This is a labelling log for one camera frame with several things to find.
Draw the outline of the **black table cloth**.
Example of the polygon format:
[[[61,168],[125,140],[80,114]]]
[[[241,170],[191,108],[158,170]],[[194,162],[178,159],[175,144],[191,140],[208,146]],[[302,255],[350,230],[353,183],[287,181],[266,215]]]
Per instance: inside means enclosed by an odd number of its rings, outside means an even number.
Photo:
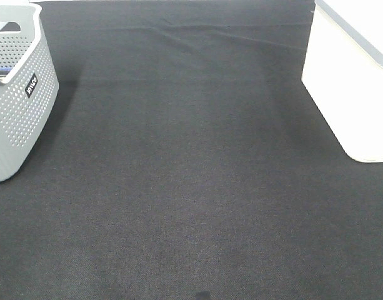
[[[383,299],[383,164],[301,82],[313,1],[41,7],[59,93],[0,184],[0,299]]]

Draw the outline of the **grey perforated plastic basket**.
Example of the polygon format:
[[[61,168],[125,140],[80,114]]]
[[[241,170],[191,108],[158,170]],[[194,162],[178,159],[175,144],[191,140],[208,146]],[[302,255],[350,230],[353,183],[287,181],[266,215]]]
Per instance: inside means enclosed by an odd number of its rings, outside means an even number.
[[[36,143],[59,90],[40,18],[42,8],[29,1],[0,1],[0,23],[18,31],[0,31],[0,182],[15,175]]]

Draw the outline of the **white plastic bin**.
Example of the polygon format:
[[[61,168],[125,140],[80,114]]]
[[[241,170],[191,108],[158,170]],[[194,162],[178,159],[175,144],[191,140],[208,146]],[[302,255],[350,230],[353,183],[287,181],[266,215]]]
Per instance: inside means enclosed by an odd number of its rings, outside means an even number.
[[[302,82],[344,152],[383,163],[383,1],[316,1]]]

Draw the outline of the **blue towel in basket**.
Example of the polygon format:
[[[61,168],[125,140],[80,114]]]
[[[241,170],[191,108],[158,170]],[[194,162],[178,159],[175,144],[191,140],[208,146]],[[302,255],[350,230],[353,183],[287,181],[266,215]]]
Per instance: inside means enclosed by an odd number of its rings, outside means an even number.
[[[11,72],[11,70],[11,67],[0,67],[0,77],[6,77]]]

